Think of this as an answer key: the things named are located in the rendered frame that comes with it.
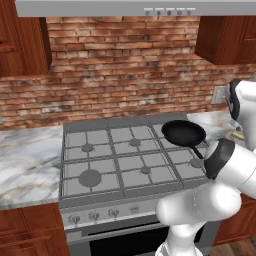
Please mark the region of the black frying pan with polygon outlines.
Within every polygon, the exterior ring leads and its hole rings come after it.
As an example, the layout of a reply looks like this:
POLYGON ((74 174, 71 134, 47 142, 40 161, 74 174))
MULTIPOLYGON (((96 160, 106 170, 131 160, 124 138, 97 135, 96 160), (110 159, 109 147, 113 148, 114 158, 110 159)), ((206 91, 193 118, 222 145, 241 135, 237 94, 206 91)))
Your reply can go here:
POLYGON ((205 140, 206 132, 198 124, 186 120, 172 120, 162 126, 161 132, 168 142, 189 147, 199 159, 203 158, 196 146, 205 140))

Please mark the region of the grey gas hob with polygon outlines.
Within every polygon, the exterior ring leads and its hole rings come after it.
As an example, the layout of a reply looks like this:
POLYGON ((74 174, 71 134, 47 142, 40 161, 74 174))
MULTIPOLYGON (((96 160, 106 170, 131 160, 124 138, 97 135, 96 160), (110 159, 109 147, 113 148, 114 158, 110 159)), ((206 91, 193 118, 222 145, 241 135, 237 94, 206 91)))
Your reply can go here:
POLYGON ((59 210, 66 229, 155 214, 159 198, 207 182, 190 148, 169 143, 164 123, 184 113, 67 123, 63 128, 59 210), (116 218, 108 211, 118 209, 116 218), (100 214, 97 221, 90 212, 100 214), (69 222, 71 215, 80 221, 69 222))

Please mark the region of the grey oven door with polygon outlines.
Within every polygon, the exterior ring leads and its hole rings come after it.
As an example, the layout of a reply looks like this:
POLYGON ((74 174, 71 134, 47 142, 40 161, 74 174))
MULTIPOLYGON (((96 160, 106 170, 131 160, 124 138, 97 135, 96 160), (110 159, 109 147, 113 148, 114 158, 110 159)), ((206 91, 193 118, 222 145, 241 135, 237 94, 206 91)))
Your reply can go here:
MULTIPOLYGON (((70 232, 82 231, 85 235, 94 235, 99 232, 117 231, 123 228, 138 227, 159 223, 149 221, 139 223, 136 220, 117 221, 112 223, 99 224, 66 230, 70 232)), ((167 238, 168 226, 129 235, 119 235, 105 239, 98 239, 76 244, 68 244, 70 256, 154 256, 157 248, 167 238)))

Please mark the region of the grey extractor hood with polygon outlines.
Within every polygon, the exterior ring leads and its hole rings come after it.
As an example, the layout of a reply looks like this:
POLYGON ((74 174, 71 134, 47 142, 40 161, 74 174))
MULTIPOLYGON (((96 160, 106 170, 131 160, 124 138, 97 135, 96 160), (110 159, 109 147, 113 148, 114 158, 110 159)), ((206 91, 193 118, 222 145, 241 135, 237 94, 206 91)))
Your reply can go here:
POLYGON ((19 17, 254 16, 256 0, 14 0, 19 17))

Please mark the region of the brown wooden drawer front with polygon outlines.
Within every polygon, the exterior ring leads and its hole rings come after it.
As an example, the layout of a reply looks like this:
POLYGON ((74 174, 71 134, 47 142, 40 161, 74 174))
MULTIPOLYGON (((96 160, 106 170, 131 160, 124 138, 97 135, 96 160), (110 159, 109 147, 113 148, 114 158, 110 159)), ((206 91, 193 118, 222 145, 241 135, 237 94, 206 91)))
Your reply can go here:
POLYGON ((59 231, 59 237, 66 240, 57 203, 0 210, 0 236, 44 230, 59 231))

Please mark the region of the brown wooden base cupboard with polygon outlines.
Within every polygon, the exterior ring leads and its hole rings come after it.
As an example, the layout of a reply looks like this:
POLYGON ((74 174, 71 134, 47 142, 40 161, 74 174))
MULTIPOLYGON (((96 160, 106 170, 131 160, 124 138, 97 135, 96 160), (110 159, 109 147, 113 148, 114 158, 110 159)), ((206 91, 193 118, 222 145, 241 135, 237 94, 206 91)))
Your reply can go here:
POLYGON ((244 194, 241 198, 242 205, 239 212, 221 222, 214 246, 256 238, 256 200, 244 194))

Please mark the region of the brown wooden cupboard door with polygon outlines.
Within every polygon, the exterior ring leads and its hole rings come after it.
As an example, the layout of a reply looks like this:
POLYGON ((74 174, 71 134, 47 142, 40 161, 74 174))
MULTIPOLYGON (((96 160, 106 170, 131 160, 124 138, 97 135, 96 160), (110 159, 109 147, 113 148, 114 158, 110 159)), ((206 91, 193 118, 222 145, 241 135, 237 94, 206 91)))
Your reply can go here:
POLYGON ((70 256, 69 250, 58 246, 50 236, 4 242, 0 256, 70 256))

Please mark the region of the white wall socket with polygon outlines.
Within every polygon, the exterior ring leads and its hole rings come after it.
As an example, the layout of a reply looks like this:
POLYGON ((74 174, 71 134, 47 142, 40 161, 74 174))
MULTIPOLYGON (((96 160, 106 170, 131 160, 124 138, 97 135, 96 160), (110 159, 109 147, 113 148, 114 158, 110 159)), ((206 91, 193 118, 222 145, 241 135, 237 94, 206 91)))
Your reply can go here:
POLYGON ((216 86, 212 96, 212 104, 221 104, 225 97, 225 87, 216 86))

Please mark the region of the brown wooden wall cupboard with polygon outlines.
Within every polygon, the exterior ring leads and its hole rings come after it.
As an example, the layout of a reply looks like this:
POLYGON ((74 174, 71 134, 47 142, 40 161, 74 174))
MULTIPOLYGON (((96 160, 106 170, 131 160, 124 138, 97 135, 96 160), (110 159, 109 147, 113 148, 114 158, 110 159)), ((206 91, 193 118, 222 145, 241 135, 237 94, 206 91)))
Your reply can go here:
POLYGON ((216 65, 256 64, 256 16, 201 17, 195 54, 216 65))
POLYGON ((46 19, 19 17, 14 0, 0 0, 0 77, 47 74, 51 63, 46 19))

